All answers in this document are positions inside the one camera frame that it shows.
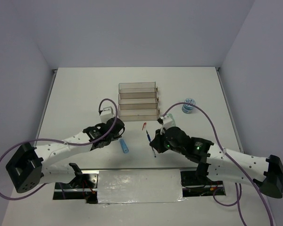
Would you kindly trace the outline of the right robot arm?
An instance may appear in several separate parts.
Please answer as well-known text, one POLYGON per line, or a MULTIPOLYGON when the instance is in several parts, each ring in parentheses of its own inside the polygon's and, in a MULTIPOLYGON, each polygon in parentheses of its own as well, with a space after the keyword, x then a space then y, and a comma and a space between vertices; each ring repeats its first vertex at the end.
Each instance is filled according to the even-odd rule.
POLYGON ((200 184, 228 181, 254 185, 272 198, 283 197, 283 164, 275 155, 256 157, 229 149, 221 150, 212 141, 190 137, 178 127, 156 130, 150 146, 158 153, 174 151, 196 163, 200 184))

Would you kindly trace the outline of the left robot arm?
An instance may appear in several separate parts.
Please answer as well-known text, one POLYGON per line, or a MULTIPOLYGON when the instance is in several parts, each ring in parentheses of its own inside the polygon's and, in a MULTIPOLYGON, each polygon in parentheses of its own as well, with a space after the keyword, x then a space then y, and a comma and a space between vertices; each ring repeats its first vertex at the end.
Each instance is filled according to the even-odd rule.
POLYGON ((85 128, 62 143, 40 146, 25 143, 7 163, 6 170, 20 194, 39 184, 64 183, 77 188, 87 180, 78 165, 68 163, 59 166, 57 162, 108 146, 118 140, 124 130, 125 124, 119 118, 111 118, 106 123, 85 128))

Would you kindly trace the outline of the blue pen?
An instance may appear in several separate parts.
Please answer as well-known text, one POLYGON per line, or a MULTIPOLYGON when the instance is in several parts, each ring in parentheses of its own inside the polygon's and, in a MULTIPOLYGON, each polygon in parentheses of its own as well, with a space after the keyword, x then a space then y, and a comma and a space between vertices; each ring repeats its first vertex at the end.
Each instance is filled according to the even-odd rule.
MULTIPOLYGON (((146 135, 147 135, 147 139, 148 139, 149 144, 150 144, 151 143, 151 138, 150 138, 150 135, 149 135, 147 130, 146 130, 146 135)), ((153 151, 153 154, 154 154, 154 158, 156 158, 157 156, 156 156, 155 150, 154 150, 154 148, 152 146, 151 146, 151 148, 152 148, 152 151, 153 151)))

